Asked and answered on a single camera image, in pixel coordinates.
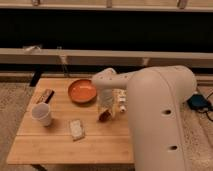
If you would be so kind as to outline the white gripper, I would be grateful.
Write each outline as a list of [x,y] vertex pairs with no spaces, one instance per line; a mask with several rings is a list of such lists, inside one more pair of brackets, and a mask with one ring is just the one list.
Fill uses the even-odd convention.
[[106,110],[112,117],[115,116],[115,97],[112,89],[101,89],[98,91],[98,113],[102,114]]

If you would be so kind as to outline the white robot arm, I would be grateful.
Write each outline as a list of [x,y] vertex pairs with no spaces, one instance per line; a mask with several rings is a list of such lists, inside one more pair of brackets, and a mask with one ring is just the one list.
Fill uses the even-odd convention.
[[100,91],[126,91],[135,171],[190,171],[180,116],[180,106],[197,87],[190,69],[162,66],[118,74],[107,68],[92,82]]

